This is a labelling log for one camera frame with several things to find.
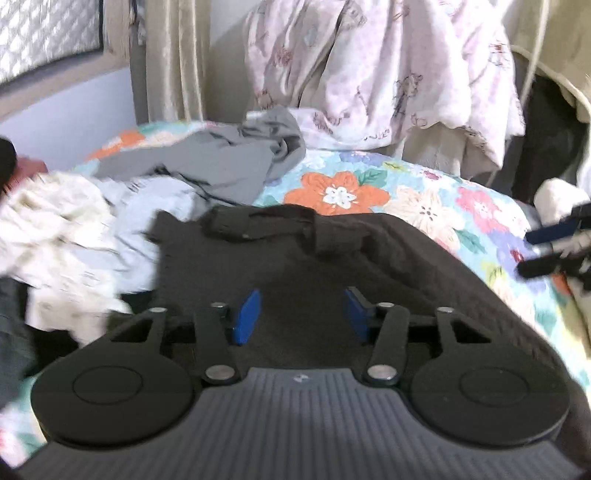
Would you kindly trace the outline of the dark brown knit sweater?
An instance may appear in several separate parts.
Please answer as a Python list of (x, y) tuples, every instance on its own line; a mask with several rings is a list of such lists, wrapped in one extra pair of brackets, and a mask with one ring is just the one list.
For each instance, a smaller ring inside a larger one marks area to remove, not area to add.
[(134, 312), (163, 305), (189, 315), (259, 290), (262, 313), (238, 352), (242, 368), (361, 365), (368, 352), (346, 320), (352, 286), (418, 315), (454, 308), (567, 375), (555, 350), (472, 270), (394, 216), (216, 207), (188, 222), (160, 212), (147, 236), (159, 253), (156, 280), (125, 295)]

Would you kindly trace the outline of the floral quilted bedspread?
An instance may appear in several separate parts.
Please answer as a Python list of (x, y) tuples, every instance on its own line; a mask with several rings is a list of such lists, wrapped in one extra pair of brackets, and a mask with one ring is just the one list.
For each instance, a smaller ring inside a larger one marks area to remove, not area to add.
[(418, 228), (465, 263), (521, 320), (549, 341), (583, 391), (590, 390), (589, 317), (566, 280), (521, 280), (515, 268), (535, 250), (525, 231), (534, 208), (473, 182), (369, 152), (308, 151), (303, 162), (272, 182), (259, 206), (298, 200), (322, 214), (349, 213), (353, 201)]

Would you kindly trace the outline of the light blue sweatshirt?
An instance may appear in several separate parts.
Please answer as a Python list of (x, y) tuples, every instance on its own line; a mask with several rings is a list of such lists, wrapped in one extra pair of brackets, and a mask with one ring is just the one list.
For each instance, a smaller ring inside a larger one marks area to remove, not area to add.
[(151, 290), (159, 249), (148, 239), (148, 233), (158, 212), (187, 221), (204, 213), (211, 201), (204, 198), (201, 189), (170, 176), (136, 177), (129, 181), (102, 179), (95, 184), (114, 216), (117, 291), (130, 294)]

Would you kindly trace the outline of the grey t-shirt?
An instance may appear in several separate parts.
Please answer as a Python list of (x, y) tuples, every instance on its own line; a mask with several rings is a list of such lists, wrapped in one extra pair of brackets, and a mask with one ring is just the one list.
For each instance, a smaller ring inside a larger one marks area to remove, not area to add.
[(171, 145), (118, 152), (102, 159), (94, 176), (128, 181), (169, 174), (217, 198), (250, 204), (267, 182), (301, 163), (305, 153), (296, 119), (287, 109), (275, 107), (240, 124), (195, 131)]

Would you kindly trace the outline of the cream white printed garment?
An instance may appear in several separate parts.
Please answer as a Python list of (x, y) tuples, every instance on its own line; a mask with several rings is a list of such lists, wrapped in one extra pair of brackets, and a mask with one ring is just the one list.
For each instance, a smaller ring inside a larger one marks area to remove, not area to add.
[(64, 330), (86, 345), (107, 330), (113, 312), (127, 313), (115, 267), (114, 217), (84, 176), (38, 174), (1, 203), (1, 272), (27, 284), (25, 320)]

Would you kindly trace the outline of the dark grey-green garment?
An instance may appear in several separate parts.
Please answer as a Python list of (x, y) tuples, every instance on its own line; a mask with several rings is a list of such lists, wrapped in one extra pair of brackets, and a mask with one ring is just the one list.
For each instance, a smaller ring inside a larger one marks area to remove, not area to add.
[(18, 396), (36, 354), (25, 322), (28, 286), (8, 277), (2, 277), (0, 284), (0, 394), (5, 408)]

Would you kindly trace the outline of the beige hanging garment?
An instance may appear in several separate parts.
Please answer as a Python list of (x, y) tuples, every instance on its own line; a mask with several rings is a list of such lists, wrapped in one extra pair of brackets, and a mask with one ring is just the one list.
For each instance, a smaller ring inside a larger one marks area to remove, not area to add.
[[(523, 1), (512, 50), (530, 60), (538, 43), (543, 3)], [(537, 69), (573, 100), (581, 121), (590, 121), (590, 3), (551, 1)]]

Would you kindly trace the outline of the pink floral blanket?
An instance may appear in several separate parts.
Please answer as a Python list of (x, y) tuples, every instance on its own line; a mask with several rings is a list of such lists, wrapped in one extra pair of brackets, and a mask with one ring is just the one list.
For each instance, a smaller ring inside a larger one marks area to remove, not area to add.
[(263, 1), (243, 33), (256, 106), (286, 107), (312, 149), (374, 150), (440, 125), (487, 171), (525, 131), (487, 1)]

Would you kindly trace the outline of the red pillow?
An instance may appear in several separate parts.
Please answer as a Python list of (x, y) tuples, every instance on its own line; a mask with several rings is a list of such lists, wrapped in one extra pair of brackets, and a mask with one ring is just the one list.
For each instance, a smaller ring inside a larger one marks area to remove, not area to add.
[(47, 171), (47, 166), (43, 161), (25, 156), (18, 156), (15, 170), (11, 177), (11, 182), (17, 184), (24, 179), (31, 178), (36, 174), (46, 173)]

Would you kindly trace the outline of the black garment on pillow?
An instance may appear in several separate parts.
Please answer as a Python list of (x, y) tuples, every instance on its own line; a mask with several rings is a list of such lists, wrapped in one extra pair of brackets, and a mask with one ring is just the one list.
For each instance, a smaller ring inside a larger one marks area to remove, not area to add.
[(16, 169), (18, 160), (12, 142), (4, 137), (0, 138), (0, 184), (5, 185)]

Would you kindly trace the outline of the beige satin curtain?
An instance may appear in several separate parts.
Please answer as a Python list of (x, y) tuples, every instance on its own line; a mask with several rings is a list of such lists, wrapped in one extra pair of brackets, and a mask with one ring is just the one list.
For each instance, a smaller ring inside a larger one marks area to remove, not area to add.
[(211, 3), (147, 1), (144, 24), (148, 118), (204, 119)]

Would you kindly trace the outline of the silver quilted window cover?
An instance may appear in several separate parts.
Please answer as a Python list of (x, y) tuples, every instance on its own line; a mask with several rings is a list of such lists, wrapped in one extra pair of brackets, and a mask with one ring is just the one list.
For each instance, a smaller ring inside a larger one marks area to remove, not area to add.
[(103, 3), (21, 0), (1, 3), (1, 82), (103, 47)]

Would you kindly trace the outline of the grey window frame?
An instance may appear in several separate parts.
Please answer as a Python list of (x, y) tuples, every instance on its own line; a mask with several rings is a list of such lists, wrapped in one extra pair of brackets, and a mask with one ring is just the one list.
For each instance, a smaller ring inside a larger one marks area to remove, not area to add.
[(102, 11), (102, 52), (59, 60), (2, 87), (2, 121), (63, 90), (130, 65), (136, 1), (103, 1)]

